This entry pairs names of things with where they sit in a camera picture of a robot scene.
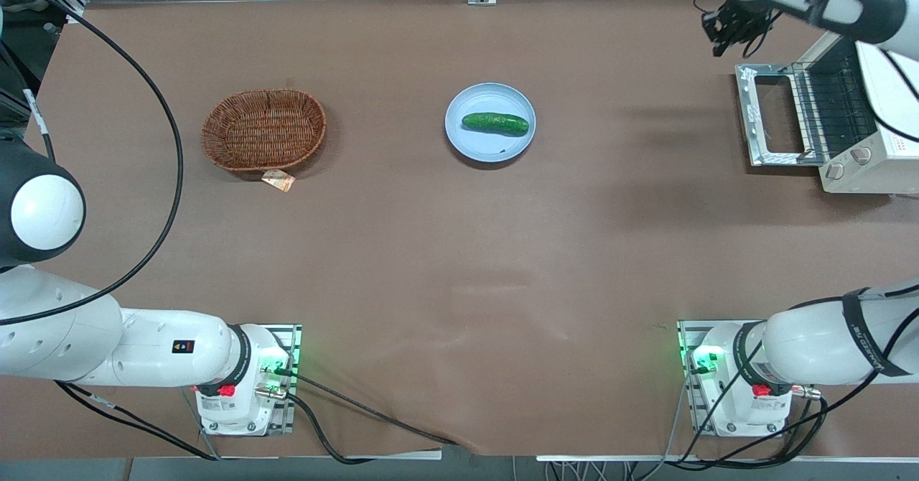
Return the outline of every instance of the table surface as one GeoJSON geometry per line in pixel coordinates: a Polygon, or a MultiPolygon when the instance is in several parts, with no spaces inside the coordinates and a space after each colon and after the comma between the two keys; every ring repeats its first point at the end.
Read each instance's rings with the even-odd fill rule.
{"type": "MultiPolygon", "coordinates": [[[[915,200],[830,195],[813,170],[748,167],[739,50],[710,57],[690,1],[89,9],[163,89],[186,152],[173,232],[118,300],[302,323],[303,372],[478,454],[660,454],[683,380],[677,320],[768,317],[890,284],[915,274],[919,245],[915,200]],[[444,134],[450,99],[486,81],[515,86],[538,116],[531,147],[504,167],[463,161],[444,134]],[[315,95],[329,120],[289,192],[201,154],[198,131],[221,99],[285,87],[315,95]]],[[[755,59],[793,61],[818,34],[782,20],[755,59]]],[[[39,105],[88,199],[79,241],[42,267],[108,285],[163,225],[167,122],[139,76],[78,26],[63,30],[39,105]]],[[[97,391],[196,439],[178,390],[97,391]]],[[[919,456],[917,395],[871,387],[808,454],[919,456]]],[[[346,454],[433,447],[309,398],[346,454]]],[[[48,380],[0,379],[0,408],[4,459],[177,454],[48,380]]],[[[692,435],[683,416],[675,451],[692,435]]],[[[319,454],[302,415],[295,427],[217,448],[319,454]]],[[[698,451],[736,444],[703,439],[698,451]]]]}

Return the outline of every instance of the black cable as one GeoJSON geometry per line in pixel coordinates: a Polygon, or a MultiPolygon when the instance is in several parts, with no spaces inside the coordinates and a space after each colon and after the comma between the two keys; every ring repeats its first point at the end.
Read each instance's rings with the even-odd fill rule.
{"type": "Polygon", "coordinates": [[[430,441],[433,441],[433,442],[443,443],[443,445],[456,445],[457,444],[456,442],[452,441],[452,439],[447,439],[442,436],[437,436],[436,434],[431,434],[430,432],[427,432],[427,431],[422,431],[422,429],[418,429],[416,428],[416,426],[410,426],[398,419],[394,419],[392,416],[385,415],[384,413],[381,413],[380,411],[377,411],[374,408],[368,408],[368,406],[365,406],[364,403],[357,402],[357,400],[347,395],[338,393],[336,390],[331,389],[330,387],[325,386],[324,384],[318,383],[309,377],[304,377],[303,375],[299,375],[298,373],[293,373],[291,370],[276,369],[276,370],[273,370],[272,373],[275,373],[278,375],[285,375],[289,377],[297,377],[303,382],[308,383],[310,386],[314,386],[318,389],[325,391],[325,393],[328,393],[329,395],[334,396],[335,398],[338,398],[340,400],[344,400],[344,402],[350,403],[350,405],[354,406],[355,408],[360,408],[364,410],[365,412],[370,413],[371,415],[377,416],[378,419],[381,419],[384,422],[393,424],[394,426],[397,426],[400,429],[405,429],[405,431],[409,431],[411,433],[417,434],[418,436],[421,436],[422,438],[430,439],[430,441]]]}
{"type": "MultiPolygon", "coordinates": [[[[760,341],[759,343],[756,343],[756,346],[754,347],[754,349],[752,349],[752,352],[750,352],[750,356],[747,357],[747,360],[748,361],[751,360],[752,357],[754,357],[756,353],[759,351],[759,349],[761,349],[761,347],[762,347],[762,341],[760,341]]],[[[667,462],[667,464],[670,464],[670,465],[680,464],[681,462],[686,461],[686,458],[689,457],[689,455],[692,453],[693,447],[696,446],[696,442],[699,441],[699,437],[702,436],[702,432],[705,429],[705,426],[709,423],[709,420],[712,419],[712,416],[714,416],[715,409],[718,408],[719,403],[721,403],[722,400],[724,400],[724,397],[728,395],[728,392],[731,390],[732,386],[734,386],[734,383],[736,383],[737,379],[740,379],[740,378],[741,378],[741,370],[738,370],[737,373],[735,373],[732,379],[728,382],[728,384],[724,387],[724,389],[722,389],[722,392],[718,395],[718,398],[715,399],[715,402],[712,404],[712,407],[709,409],[709,412],[706,413],[705,419],[703,419],[702,423],[699,424],[698,431],[696,431],[696,434],[693,435],[692,442],[689,442],[689,447],[686,448],[686,452],[684,452],[683,457],[681,457],[679,460],[675,462],[667,462]]]]}
{"type": "MultiPolygon", "coordinates": [[[[885,359],[887,359],[887,356],[889,356],[889,354],[893,351],[893,347],[897,344],[897,341],[900,339],[900,336],[902,336],[903,332],[906,331],[906,328],[909,327],[909,325],[912,324],[913,321],[915,321],[917,317],[919,317],[919,307],[913,310],[912,313],[909,313],[909,315],[907,315],[907,317],[903,321],[900,322],[896,330],[893,331],[892,336],[890,336],[890,340],[887,341],[887,346],[884,347],[884,350],[883,350],[883,357],[885,359]]],[[[847,393],[845,396],[841,397],[839,400],[837,400],[837,402],[831,403],[831,405],[827,406],[826,408],[824,408],[823,407],[824,404],[821,403],[821,410],[814,413],[813,415],[807,416],[807,418],[802,418],[798,420],[797,422],[795,422],[794,424],[791,424],[790,426],[786,426],[784,429],[779,429],[779,431],[770,433],[768,435],[765,435],[762,438],[756,439],[753,442],[747,443],[746,445],[735,449],[729,454],[723,455],[721,458],[719,458],[718,460],[715,460],[714,462],[721,462],[729,458],[733,458],[733,456],[741,454],[741,452],[746,451],[746,449],[755,447],[756,445],[759,445],[760,443],[769,441],[769,439],[775,438],[781,435],[782,433],[793,431],[794,429],[797,429],[799,426],[802,426],[809,421],[813,421],[819,418],[825,418],[825,416],[828,415],[831,411],[839,408],[841,405],[844,405],[844,403],[848,402],[849,400],[852,400],[855,396],[859,395],[859,393],[861,393],[865,388],[867,388],[867,386],[869,386],[870,383],[872,383],[873,380],[875,380],[878,375],[879,373],[876,370],[873,370],[873,372],[871,372],[867,377],[864,377],[864,380],[858,386],[854,387],[852,391],[847,393]]],[[[702,467],[700,469],[696,469],[696,470],[703,470],[705,468],[709,468],[709,465],[707,465],[706,467],[702,467]]]]}
{"type": "Polygon", "coordinates": [[[90,411],[98,414],[99,416],[104,416],[104,418],[106,419],[118,422],[119,424],[130,426],[131,428],[138,429],[138,431],[146,432],[147,434],[155,436],[156,438],[163,439],[163,441],[169,442],[177,446],[178,448],[183,449],[186,452],[190,452],[190,454],[196,455],[197,457],[203,458],[207,461],[217,461],[218,460],[218,458],[210,454],[207,454],[207,452],[201,451],[201,449],[198,449],[195,446],[191,445],[190,443],[183,441],[183,439],[178,439],[177,437],[175,437],[175,435],[169,432],[163,431],[163,429],[158,428],[158,426],[152,425],[150,422],[147,422],[146,420],[141,419],[140,416],[134,415],[134,413],[129,412],[127,409],[119,408],[119,406],[116,406],[116,405],[113,405],[114,408],[111,408],[112,410],[118,411],[119,413],[123,413],[124,415],[129,416],[129,418],[136,420],[142,425],[138,425],[134,422],[130,422],[125,419],[120,419],[118,416],[114,416],[109,413],[106,413],[101,408],[98,408],[95,403],[90,403],[85,398],[79,395],[76,395],[76,393],[73,393],[73,390],[77,390],[85,396],[93,396],[92,393],[89,393],[88,391],[83,390],[79,386],[74,386],[73,384],[69,384],[69,383],[63,383],[63,382],[60,382],[60,380],[55,380],[55,383],[60,389],[63,390],[63,392],[67,394],[67,396],[71,397],[73,400],[78,402],[81,406],[83,406],[83,408],[87,408],[90,411]]]}
{"type": "MultiPolygon", "coordinates": [[[[13,71],[13,74],[16,76],[16,79],[19,80],[19,85],[23,89],[23,92],[26,90],[32,91],[29,88],[29,81],[26,80],[26,75],[19,69],[19,65],[16,63],[16,58],[11,55],[11,50],[6,46],[6,43],[3,43],[3,48],[0,48],[0,57],[3,57],[3,61],[9,66],[9,69],[13,71]]],[[[55,145],[52,143],[52,137],[50,137],[47,132],[42,131],[42,141],[45,144],[45,154],[47,155],[50,161],[57,163],[55,159],[55,145]]]]}
{"type": "Polygon", "coordinates": [[[55,159],[55,145],[52,144],[52,135],[47,134],[47,132],[42,132],[42,140],[45,143],[45,154],[48,154],[48,159],[57,163],[55,159]]]}
{"type": "Polygon", "coordinates": [[[877,124],[882,126],[882,128],[886,129],[887,131],[892,132],[893,134],[899,136],[900,138],[906,138],[906,140],[915,141],[916,144],[919,144],[919,136],[915,136],[912,134],[906,134],[905,132],[900,131],[897,128],[894,128],[892,125],[884,121],[883,118],[880,118],[880,115],[877,114],[874,106],[871,104],[870,98],[867,98],[864,104],[867,104],[867,110],[871,112],[871,117],[873,117],[874,121],[876,121],[877,124]]]}
{"type": "Polygon", "coordinates": [[[316,432],[316,438],[319,439],[319,443],[322,443],[322,448],[324,448],[336,462],[340,462],[340,464],[365,464],[365,462],[373,461],[370,459],[345,458],[345,456],[338,454],[338,451],[335,451],[335,448],[332,447],[332,443],[329,443],[329,439],[325,437],[325,433],[322,432],[322,427],[319,425],[319,419],[316,419],[316,413],[313,413],[312,409],[299,399],[298,396],[293,395],[293,393],[288,393],[286,397],[306,413],[306,418],[309,419],[309,424],[312,425],[313,431],[316,432]]]}
{"type": "Polygon", "coordinates": [[[561,481],[561,478],[559,477],[558,471],[555,470],[555,464],[554,464],[554,462],[549,462],[549,467],[552,467],[552,475],[554,475],[555,481],[561,481]]]}
{"type": "Polygon", "coordinates": [[[827,296],[826,298],[817,298],[816,300],[811,300],[809,302],[801,302],[797,305],[791,305],[791,307],[785,309],[788,311],[793,311],[795,309],[800,309],[804,307],[810,307],[811,305],[825,304],[825,302],[841,302],[843,297],[841,296],[827,296]]]}
{"type": "Polygon", "coordinates": [[[178,212],[178,204],[182,196],[182,180],[184,177],[184,169],[185,169],[185,158],[183,157],[183,154],[182,154],[182,137],[180,136],[178,132],[178,125],[175,123],[175,117],[173,116],[171,109],[169,109],[169,105],[167,104],[167,99],[165,99],[165,97],[163,96],[163,93],[160,91],[160,89],[158,89],[157,84],[155,84],[154,80],[150,78],[150,75],[147,75],[147,72],[144,71],[142,66],[140,66],[140,63],[134,61],[134,58],[128,55],[128,53],[125,52],[124,49],[119,47],[118,43],[113,42],[113,40],[110,37],[105,36],[105,33],[102,33],[101,30],[96,29],[96,27],[93,24],[83,19],[82,16],[73,12],[73,10],[70,7],[65,6],[64,4],[58,2],[58,0],[44,0],[44,1],[48,2],[49,4],[52,4],[53,6],[60,8],[60,10],[63,10],[63,12],[68,14],[68,16],[72,17],[72,19],[75,19],[80,24],[82,24],[84,27],[86,27],[86,29],[89,29],[89,32],[92,32],[93,34],[98,36],[99,39],[103,40],[103,42],[108,44],[108,46],[111,47],[112,50],[115,50],[115,52],[117,52],[118,55],[122,56],[122,58],[124,58],[125,61],[127,61],[132,67],[134,67],[137,73],[140,73],[141,78],[144,79],[144,82],[147,82],[147,85],[150,86],[150,89],[152,90],[152,92],[154,92],[154,95],[157,96],[157,100],[159,101],[160,106],[163,108],[163,112],[165,116],[167,116],[167,120],[169,121],[169,127],[172,130],[173,139],[175,141],[175,161],[177,162],[176,163],[177,170],[175,170],[175,193],[173,195],[172,206],[169,209],[169,215],[167,217],[167,221],[165,222],[165,225],[163,226],[163,230],[160,232],[160,235],[158,236],[157,241],[155,241],[154,245],[151,246],[150,251],[148,251],[147,254],[144,255],[144,258],[142,258],[141,261],[137,263],[137,265],[131,268],[130,271],[125,273],[124,276],[122,276],[120,279],[117,279],[117,281],[115,281],[114,284],[111,284],[108,287],[102,289],[101,291],[95,292],[94,294],[90,294],[89,296],[86,296],[86,298],[83,298],[82,300],[71,302],[71,304],[62,305],[61,307],[55,307],[53,309],[49,309],[47,311],[41,311],[39,313],[21,315],[20,317],[9,317],[9,318],[0,320],[0,327],[3,327],[4,325],[7,325],[7,324],[25,323],[26,321],[34,321],[36,319],[40,319],[43,317],[51,317],[52,315],[65,313],[66,311],[70,311],[75,308],[82,307],[83,305],[89,304],[89,302],[94,302],[95,300],[98,300],[99,298],[102,298],[103,296],[108,295],[109,292],[115,291],[118,287],[121,287],[127,281],[129,281],[129,279],[134,278],[134,275],[136,275],[138,271],[143,269],[144,266],[146,266],[148,262],[150,262],[150,260],[154,257],[154,255],[157,254],[157,251],[160,249],[160,246],[163,246],[163,242],[165,242],[165,240],[167,239],[167,236],[169,235],[170,230],[172,229],[172,225],[175,220],[175,213],[178,212]]]}
{"type": "MultiPolygon", "coordinates": [[[[821,397],[820,399],[820,406],[821,406],[821,410],[827,408],[826,399],[824,399],[823,397],[821,397]]],[[[813,423],[813,426],[811,426],[810,431],[808,431],[804,439],[801,440],[801,443],[798,443],[798,445],[794,449],[791,449],[785,454],[777,454],[775,455],[775,457],[770,458],[768,460],[750,462],[750,461],[728,461],[725,458],[721,458],[721,459],[711,461],[711,462],[707,462],[704,460],[695,461],[695,462],[687,462],[687,464],[698,465],[699,468],[685,467],[685,465],[675,465],[675,467],[681,470],[687,470],[690,472],[698,472],[700,470],[708,470],[709,468],[715,468],[715,467],[730,468],[730,469],[735,469],[735,470],[760,470],[764,468],[778,467],[778,465],[787,464],[787,462],[790,462],[791,460],[798,457],[798,455],[801,455],[801,452],[803,452],[804,449],[807,448],[807,446],[811,444],[811,442],[813,441],[813,438],[817,436],[818,432],[820,432],[820,428],[824,425],[825,420],[826,420],[826,414],[824,413],[823,415],[817,418],[817,420],[813,423]]],[[[791,445],[791,443],[792,441],[790,439],[790,441],[788,441],[786,445],[791,445]]]]}
{"type": "Polygon", "coordinates": [[[884,50],[884,49],[879,49],[879,50],[880,50],[880,53],[882,53],[884,57],[887,58],[887,61],[890,63],[890,66],[893,66],[893,69],[896,70],[897,73],[899,73],[900,79],[903,79],[903,82],[906,83],[906,88],[909,88],[910,92],[913,92],[913,96],[915,96],[917,101],[919,101],[919,91],[916,90],[916,87],[913,85],[913,82],[910,81],[909,78],[907,78],[906,72],[903,72],[903,69],[900,68],[900,63],[896,62],[896,60],[893,59],[893,56],[890,55],[890,53],[887,52],[887,50],[884,50]]]}
{"type": "Polygon", "coordinates": [[[905,287],[903,289],[898,289],[897,291],[885,292],[885,298],[893,298],[896,296],[902,296],[903,294],[909,294],[910,292],[919,291],[919,284],[910,285],[910,287],[905,287]]]}
{"type": "MultiPolygon", "coordinates": [[[[801,409],[802,419],[806,419],[808,413],[811,412],[811,403],[813,403],[813,399],[810,399],[810,398],[807,399],[807,403],[804,403],[804,409],[801,409]]],[[[779,451],[775,453],[775,458],[781,458],[785,456],[786,454],[788,454],[789,452],[791,452],[791,446],[794,445],[795,438],[798,437],[798,432],[800,431],[801,431],[801,428],[799,426],[796,426],[794,428],[794,431],[792,431],[791,435],[788,436],[788,441],[785,443],[785,446],[779,449],[779,451]]]]}
{"type": "Polygon", "coordinates": [[[759,52],[760,47],[762,47],[762,44],[765,42],[765,35],[769,33],[769,29],[772,29],[772,24],[774,24],[775,20],[778,20],[778,17],[781,17],[782,14],[783,13],[779,11],[778,14],[776,14],[775,16],[772,17],[771,20],[769,20],[769,25],[767,29],[764,30],[762,34],[760,34],[759,42],[756,43],[755,49],[750,50],[750,45],[752,45],[752,43],[755,42],[756,39],[750,39],[749,42],[747,42],[746,46],[744,47],[744,54],[742,55],[744,59],[750,59],[756,52],[759,52]]]}

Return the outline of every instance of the paper tag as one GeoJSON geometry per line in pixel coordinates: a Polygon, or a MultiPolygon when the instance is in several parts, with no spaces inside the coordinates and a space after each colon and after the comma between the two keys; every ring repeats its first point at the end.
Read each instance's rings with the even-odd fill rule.
{"type": "Polygon", "coordinates": [[[32,95],[32,90],[26,88],[22,92],[23,95],[26,95],[26,102],[29,103],[29,107],[32,109],[32,115],[35,116],[35,123],[39,125],[39,131],[42,134],[48,134],[48,126],[45,125],[45,118],[42,117],[42,112],[39,111],[39,103],[35,101],[35,95],[32,95]]]}
{"type": "Polygon", "coordinates": [[[262,181],[275,187],[276,189],[284,190],[285,192],[290,190],[290,186],[293,184],[294,177],[290,174],[284,172],[283,170],[278,170],[273,168],[272,170],[266,170],[265,174],[262,174],[262,181]]]}
{"type": "Polygon", "coordinates": [[[117,406],[115,406],[114,403],[108,402],[108,400],[102,398],[101,396],[91,395],[89,396],[89,399],[92,400],[92,402],[101,403],[101,405],[109,409],[117,408],[117,406]]]}

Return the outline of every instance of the brown wicker basket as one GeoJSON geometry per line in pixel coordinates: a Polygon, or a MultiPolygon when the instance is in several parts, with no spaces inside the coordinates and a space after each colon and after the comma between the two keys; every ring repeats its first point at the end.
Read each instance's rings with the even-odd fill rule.
{"type": "Polygon", "coordinates": [[[201,128],[201,149],[233,172],[293,167],[319,148],[325,112],[311,95],[247,90],[217,104],[201,128]]]}

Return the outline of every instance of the plate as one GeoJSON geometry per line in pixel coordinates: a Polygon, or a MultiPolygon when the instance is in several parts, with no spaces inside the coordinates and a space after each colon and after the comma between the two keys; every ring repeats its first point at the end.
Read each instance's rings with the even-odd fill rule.
{"type": "Polygon", "coordinates": [[[447,107],[444,118],[447,138],[466,157],[479,162],[495,163],[523,153],[536,133],[536,112],[529,100],[514,88],[499,83],[482,83],[459,92],[447,107]],[[523,136],[505,136],[466,129],[462,118],[470,113],[503,113],[517,115],[529,122],[523,136]]]}

